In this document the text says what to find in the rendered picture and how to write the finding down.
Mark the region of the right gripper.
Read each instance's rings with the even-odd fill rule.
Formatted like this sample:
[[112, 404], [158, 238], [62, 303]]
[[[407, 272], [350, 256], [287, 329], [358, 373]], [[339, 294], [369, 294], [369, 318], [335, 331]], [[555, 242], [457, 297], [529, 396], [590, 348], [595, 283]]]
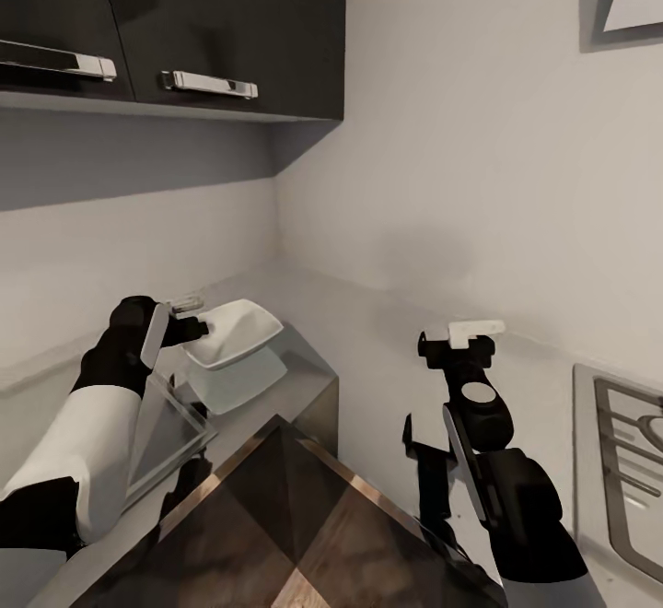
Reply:
[[452, 349], [448, 340], [426, 341], [425, 331], [421, 333], [418, 343], [420, 357], [427, 358], [430, 369], [443, 369], [445, 376], [448, 370], [457, 363], [473, 363], [483, 372], [492, 366], [492, 356], [495, 354], [495, 341], [488, 335], [485, 337], [470, 337], [469, 348]]

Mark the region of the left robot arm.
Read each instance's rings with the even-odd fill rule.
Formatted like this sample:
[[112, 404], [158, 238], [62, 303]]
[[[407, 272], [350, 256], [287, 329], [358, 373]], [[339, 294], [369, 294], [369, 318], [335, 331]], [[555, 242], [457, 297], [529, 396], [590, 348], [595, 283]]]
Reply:
[[136, 424], [159, 349], [208, 335], [177, 314], [194, 294], [124, 300], [84, 353], [56, 419], [0, 493], [0, 608], [25, 608], [80, 549], [103, 541], [122, 515]]

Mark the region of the bowl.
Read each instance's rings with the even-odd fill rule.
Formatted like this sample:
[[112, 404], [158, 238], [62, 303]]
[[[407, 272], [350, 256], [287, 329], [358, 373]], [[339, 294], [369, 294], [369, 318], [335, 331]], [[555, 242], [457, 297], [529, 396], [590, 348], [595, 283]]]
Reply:
[[209, 334], [180, 344], [207, 371], [218, 371], [254, 355], [284, 330], [271, 312], [248, 299], [239, 299], [198, 314]]

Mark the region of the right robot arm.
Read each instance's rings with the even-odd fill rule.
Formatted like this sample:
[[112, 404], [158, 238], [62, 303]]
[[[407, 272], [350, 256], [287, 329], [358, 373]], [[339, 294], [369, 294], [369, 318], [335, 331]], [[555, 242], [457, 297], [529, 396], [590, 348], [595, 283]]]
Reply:
[[521, 448], [506, 403], [485, 376], [501, 320], [450, 322], [448, 340], [418, 343], [430, 369], [443, 369], [443, 419], [491, 549], [509, 608], [607, 608], [564, 525], [558, 492]]

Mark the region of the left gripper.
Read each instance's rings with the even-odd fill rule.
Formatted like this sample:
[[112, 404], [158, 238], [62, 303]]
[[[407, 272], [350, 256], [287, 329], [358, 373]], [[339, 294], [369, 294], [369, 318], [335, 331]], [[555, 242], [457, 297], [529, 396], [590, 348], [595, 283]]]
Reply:
[[184, 344], [209, 334], [206, 322], [198, 322], [196, 316], [180, 320], [170, 316], [169, 319], [173, 319], [173, 333], [168, 337], [168, 341], [162, 341], [161, 347]]

